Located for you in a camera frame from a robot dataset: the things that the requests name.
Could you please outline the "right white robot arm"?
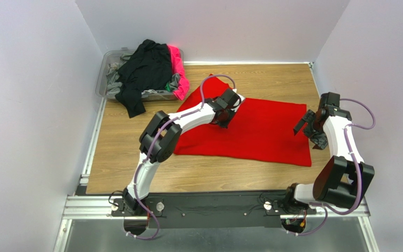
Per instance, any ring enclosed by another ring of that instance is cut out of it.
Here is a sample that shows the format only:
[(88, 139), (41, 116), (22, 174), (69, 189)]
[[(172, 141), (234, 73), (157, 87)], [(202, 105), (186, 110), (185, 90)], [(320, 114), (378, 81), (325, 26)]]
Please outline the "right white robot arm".
[(330, 160), (314, 183), (294, 183), (287, 188), (282, 207), (287, 213), (323, 206), (339, 215), (347, 215), (360, 205), (375, 175), (374, 167), (359, 154), (350, 113), (335, 106), (317, 112), (308, 110), (293, 128), (303, 132), (315, 149), (329, 148)]

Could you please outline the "red t-shirt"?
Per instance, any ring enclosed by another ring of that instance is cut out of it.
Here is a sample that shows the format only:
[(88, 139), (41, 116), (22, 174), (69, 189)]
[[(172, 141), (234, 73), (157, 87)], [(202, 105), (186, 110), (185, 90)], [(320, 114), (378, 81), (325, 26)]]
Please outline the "red t-shirt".
[(310, 167), (309, 140), (293, 128), (305, 104), (246, 98), (227, 128), (203, 124), (181, 135), (174, 154), (225, 156)]

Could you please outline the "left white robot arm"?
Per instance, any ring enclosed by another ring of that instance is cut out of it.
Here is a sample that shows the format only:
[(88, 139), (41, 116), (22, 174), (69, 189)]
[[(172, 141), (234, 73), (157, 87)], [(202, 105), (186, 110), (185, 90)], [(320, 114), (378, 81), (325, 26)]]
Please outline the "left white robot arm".
[(205, 124), (227, 128), (245, 97), (236, 89), (227, 88), (219, 97), (202, 101), (181, 112), (157, 112), (139, 138), (140, 159), (133, 178), (123, 191), (124, 209), (132, 215), (145, 212), (145, 199), (161, 163), (175, 151), (180, 137)]

